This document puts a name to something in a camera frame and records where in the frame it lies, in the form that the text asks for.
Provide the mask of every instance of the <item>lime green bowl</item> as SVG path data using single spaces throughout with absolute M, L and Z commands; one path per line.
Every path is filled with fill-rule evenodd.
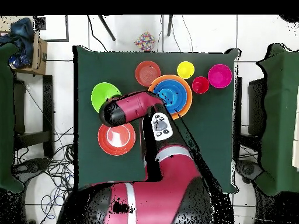
M 91 103 L 96 112 L 99 113 L 101 105 L 114 95 L 121 95 L 121 93 L 111 83 L 101 82 L 97 84 L 91 93 Z

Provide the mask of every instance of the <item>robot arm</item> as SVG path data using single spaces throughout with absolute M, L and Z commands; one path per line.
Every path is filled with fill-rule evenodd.
M 67 224 L 67 219 L 78 219 L 78 215 L 77 224 L 213 222 L 208 188 L 161 98 L 151 92 L 129 94 L 107 101 L 99 114 L 109 127 L 140 119 L 148 178 L 143 182 L 99 184 L 73 194 L 64 204 L 58 224 Z

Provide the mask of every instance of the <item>magenta bowl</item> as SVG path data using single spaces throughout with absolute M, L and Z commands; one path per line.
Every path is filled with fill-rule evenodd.
M 216 64 L 209 70 L 208 80 L 217 89 L 225 88 L 232 81 L 231 69 L 224 64 Z

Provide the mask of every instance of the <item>orange bowl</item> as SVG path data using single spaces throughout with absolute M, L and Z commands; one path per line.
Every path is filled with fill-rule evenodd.
M 192 91 L 191 91 L 189 84 L 183 78 L 176 76 L 176 75 L 164 75 L 164 76 L 160 76 L 160 77 L 156 78 L 152 82 L 151 86 L 148 88 L 148 91 L 153 92 L 156 85 L 158 85 L 160 82 L 163 82 L 165 80 L 175 80 L 175 81 L 179 82 L 180 84 L 183 85 L 183 87 L 186 89 L 186 92 L 187 92 L 187 102 L 184 105 L 183 109 L 181 109 L 181 111 L 179 111 L 178 113 L 171 114 L 172 119 L 176 120 L 179 117 L 183 117 L 190 109 L 190 106 L 192 103 Z

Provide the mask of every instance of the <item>blue cloth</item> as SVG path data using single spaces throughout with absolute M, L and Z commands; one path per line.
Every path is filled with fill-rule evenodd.
M 11 56 L 9 63 L 21 69 L 26 65 L 32 64 L 33 58 L 33 38 L 34 31 L 31 20 L 23 18 L 11 24 L 11 32 L 0 37 L 0 46 L 6 43 L 13 43 L 19 48 L 19 51 Z

